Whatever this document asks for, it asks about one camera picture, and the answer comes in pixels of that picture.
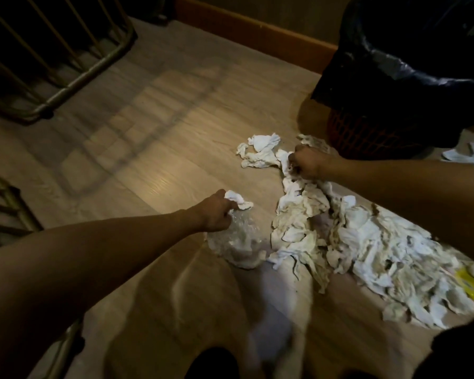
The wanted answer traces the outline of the person's right hand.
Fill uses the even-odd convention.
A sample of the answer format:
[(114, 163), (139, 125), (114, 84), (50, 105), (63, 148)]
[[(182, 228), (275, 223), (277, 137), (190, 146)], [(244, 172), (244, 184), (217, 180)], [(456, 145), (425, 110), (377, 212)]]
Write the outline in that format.
[(298, 146), (305, 146), (304, 179), (329, 180), (337, 168), (339, 158), (312, 146)]

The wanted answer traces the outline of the person's left hand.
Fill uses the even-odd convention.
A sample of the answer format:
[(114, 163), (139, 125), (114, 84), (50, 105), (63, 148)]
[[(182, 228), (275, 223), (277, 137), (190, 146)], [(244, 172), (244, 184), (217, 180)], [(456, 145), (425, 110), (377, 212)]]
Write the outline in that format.
[(220, 190), (183, 211), (183, 218), (193, 233), (218, 232), (229, 226), (220, 226)]

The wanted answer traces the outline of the small white tissue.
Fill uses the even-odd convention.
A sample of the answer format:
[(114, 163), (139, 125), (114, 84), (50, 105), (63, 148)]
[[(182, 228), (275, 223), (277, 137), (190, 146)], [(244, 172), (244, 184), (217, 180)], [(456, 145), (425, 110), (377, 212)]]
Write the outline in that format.
[(241, 211), (249, 210), (254, 207), (253, 202), (246, 201), (239, 193), (235, 191), (226, 191), (224, 198), (234, 202)]

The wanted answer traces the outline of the clear plastic bag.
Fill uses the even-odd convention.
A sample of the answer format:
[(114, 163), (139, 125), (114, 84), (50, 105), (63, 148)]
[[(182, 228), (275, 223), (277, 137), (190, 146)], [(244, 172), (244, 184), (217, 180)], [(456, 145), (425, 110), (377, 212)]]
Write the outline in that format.
[(206, 233), (208, 248), (236, 268), (251, 270), (266, 261), (267, 251), (250, 210), (229, 212), (228, 229)]

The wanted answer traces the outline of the pile of stained tissues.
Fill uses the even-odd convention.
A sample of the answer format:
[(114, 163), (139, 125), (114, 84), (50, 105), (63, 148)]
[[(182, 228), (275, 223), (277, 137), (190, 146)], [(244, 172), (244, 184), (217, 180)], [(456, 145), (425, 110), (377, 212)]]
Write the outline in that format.
[(272, 221), (266, 261), (273, 268), (293, 258), (293, 273), (306, 266), (324, 293), (334, 274), (352, 273), (357, 283), (380, 296), (385, 321), (447, 329), (444, 317), (474, 313), (474, 301), (455, 279), (460, 268), (474, 277), (474, 261), (441, 244), (428, 231), (373, 203), (341, 196), (332, 184), (292, 176), (290, 152), (280, 137), (254, 135), (239, 144), (241, 167), (279, 167), (284, 195)]

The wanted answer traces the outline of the person's right forearm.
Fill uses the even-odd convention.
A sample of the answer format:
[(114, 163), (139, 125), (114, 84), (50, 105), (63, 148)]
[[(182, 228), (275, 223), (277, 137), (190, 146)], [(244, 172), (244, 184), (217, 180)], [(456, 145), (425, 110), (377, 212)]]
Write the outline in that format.
[(428, 230), (474, 260), (474, 165), (321, 155), (322, 176)]

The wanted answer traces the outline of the person's left forearm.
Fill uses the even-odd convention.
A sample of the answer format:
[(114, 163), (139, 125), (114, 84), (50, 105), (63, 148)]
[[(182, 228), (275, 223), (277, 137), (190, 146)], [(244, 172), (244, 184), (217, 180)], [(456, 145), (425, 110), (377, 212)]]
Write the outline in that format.
[(199, 229), (179, 210), (48, 229), (0, 248), (0, 379), (26, 377), (78, 317)]

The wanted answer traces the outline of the red mesh waste basket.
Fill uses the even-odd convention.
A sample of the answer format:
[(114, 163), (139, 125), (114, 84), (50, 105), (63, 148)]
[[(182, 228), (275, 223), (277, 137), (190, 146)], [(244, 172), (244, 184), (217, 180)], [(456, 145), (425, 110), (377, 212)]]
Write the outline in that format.
[(336, 109), (329, 112), (327, 135), (331, 147), (345, 159), (411, 159), (430, 148), (413, 141), (401, 129)]

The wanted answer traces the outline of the wooden baseboard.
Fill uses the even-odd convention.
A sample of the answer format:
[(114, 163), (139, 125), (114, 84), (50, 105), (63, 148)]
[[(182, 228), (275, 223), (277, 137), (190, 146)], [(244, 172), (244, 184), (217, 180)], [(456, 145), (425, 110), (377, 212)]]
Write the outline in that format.
[(197, 0), (174, 0), (178, 21), (322, 74), (338, 47)]

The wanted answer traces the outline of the black trash bag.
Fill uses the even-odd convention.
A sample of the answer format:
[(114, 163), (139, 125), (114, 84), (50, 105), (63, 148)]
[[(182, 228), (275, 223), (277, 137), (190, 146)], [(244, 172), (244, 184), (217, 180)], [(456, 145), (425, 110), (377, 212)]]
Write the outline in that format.
[(455, 146), (474, 126), (474, 0), (351, 0), (312, 99)]

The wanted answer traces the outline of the person's dark trouser leg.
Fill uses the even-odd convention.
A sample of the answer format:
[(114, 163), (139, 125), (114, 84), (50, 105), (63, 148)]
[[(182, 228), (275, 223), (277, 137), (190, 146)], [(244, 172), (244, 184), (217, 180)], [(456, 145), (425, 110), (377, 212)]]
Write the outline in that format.
[(184, 379), (240, 379), (238, 362), (223, 347), (202, 351), (191, 363)]
[(474, 320), (438, 334), (412, 379), (474, 379)]

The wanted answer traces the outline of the flat white tissue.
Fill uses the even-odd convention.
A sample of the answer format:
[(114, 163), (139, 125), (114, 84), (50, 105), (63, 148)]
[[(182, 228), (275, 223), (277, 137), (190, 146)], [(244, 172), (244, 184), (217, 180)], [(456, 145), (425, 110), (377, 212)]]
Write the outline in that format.
[(474, 142), (468, 144), (470, 154), (462, 154), (456, 149), (450, 149), (442, 153), (442, 160), (453, 163), (474, 165)]

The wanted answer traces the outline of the yellow wrapper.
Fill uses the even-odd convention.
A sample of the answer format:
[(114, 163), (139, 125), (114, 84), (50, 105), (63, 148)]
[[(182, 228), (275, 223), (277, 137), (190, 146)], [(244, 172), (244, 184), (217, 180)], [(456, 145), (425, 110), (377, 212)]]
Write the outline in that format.
[(460, 268), (455, 273), (455, 279), (468, 297), (474, 301), (474, 277), (468, 273), (466, 268)]

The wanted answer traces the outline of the metal chair frame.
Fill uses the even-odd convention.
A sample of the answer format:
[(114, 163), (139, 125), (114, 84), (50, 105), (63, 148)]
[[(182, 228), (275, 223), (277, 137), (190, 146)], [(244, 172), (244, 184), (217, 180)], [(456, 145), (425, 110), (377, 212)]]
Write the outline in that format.
[[(21, 191), (0, 178), (0, 247), (6, 246), (44, 227), (21, 196)], [(85, 347), (83, 319), (79, 317), (47, 349), (28, 379), (66, 379), (74, 358)]]

